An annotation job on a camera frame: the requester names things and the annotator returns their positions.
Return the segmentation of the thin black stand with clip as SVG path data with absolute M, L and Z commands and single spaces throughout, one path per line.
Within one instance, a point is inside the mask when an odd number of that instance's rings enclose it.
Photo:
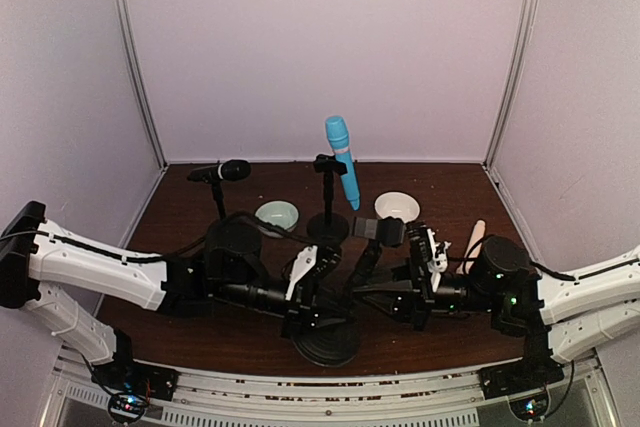
M 400 217 L 366 219 L 356 217 L 350 235 L 365 238 L 368 243 L 347 278 L 342 291 L 342 307 L 350 310 L 356 300 L 356 290 L 364 288 L 372 278 L 384 247 L 399 247 L 406 231 Z M 340 367 L 349 363 L 360 347 L 359 330 L 353 319 L 331 321 L 328 326 L 316 325 L 310 333 L 294 337 L 294 345 L 303 357 L 323 367 Z

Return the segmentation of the tall black microphone stand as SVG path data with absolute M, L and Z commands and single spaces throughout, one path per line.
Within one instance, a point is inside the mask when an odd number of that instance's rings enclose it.
M 333 212 L 334 175 L 341 176 L 346 167 L 334 156 L 318 154 L 313 168 L 316 173 L 323 174 L 324 210 L 309 219 L 306 233 L 314 239 L 341 244 L 349 235 L 349 223 L 345 217 Z

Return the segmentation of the short black microphone stand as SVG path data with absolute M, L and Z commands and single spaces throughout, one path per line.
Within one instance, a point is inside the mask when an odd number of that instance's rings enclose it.
M 224 200 L 224 192 L 223 192 L 220 181 L 211 182 L 210 188 L 211 188 L 213 201 L 217 208 L 217 213 L 219 218 L 218 223 L 220 226 L 227 226 L 233 222 L 238 222 L 247 218 L 248 213 L 242 210 L 232 212 L 231 214 L 227 213 L 225 200 Z

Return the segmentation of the black handheld microphone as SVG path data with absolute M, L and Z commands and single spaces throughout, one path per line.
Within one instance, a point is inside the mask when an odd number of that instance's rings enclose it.
M 196 183 L 214 184 L 222 181 L 236 182 L 246 179 L 252 171 L 246 160 L 231 159 L 210 166 L 193 169 L 187 180 Z

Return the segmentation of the blue toy microphone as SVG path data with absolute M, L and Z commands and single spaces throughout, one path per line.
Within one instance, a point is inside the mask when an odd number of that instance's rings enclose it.
M 341 175 L 345 197 L 354 211 L 360 209 L 360 189 L 350 150 L 350 136 L 346 122 L 341 116 L 331 116 L 325 120 L 325 131 L 334 157 L 346 167 Z

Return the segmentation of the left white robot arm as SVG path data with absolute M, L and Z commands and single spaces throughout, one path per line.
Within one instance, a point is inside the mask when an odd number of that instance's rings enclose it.
M 78 236 L 28 202 L 1 234 L 1 304 L 37 312 L 53 335 L 94 365 L 124 363 L 128 337 L 101 326 L 72 298 L 67 284 L 178 318 L 208 318 L 218 304 L 282 321 L 281 335 L 308 361 L 340 367 L 360 337 L 349 304 L 322 287 L 340 263 L 338 244 L 298 236 L 239 211 L 169 254 L 116 248 Z

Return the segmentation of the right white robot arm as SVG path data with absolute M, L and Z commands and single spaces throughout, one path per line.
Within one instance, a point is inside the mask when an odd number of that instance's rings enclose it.
M 433 314 L 487 312 L 492 329 L 525 340 L 525 358 L 566 364 L 639 326 L 639 250 L 568 272 L 531 260 L 511 240 L 491 236 L 464 274 L 444 272 L 434 286 L 411 244 L 409 260 L 386 283 L 353 297 L 397 322 L 424 329 Z

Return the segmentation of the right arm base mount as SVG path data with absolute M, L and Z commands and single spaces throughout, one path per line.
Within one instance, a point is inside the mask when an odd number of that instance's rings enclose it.
M 542 389 L 564 379 L 563 366 L 551 358 L 546 332 L 525 337 L 520 360 L 479 370 L 480 386 L 486 400 Z

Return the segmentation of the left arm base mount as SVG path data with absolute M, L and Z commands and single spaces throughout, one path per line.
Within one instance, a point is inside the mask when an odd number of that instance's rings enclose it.
M 116 348 L 106 364 L 85 364 L 91 380 L 108 396 L 107 413 L 117 424 L 129 426 L 139 421 L 151 400 L 171 401 L 179 372 L 168 367 L 141 363 L 133 358 L 132 341 L 115 330 Z

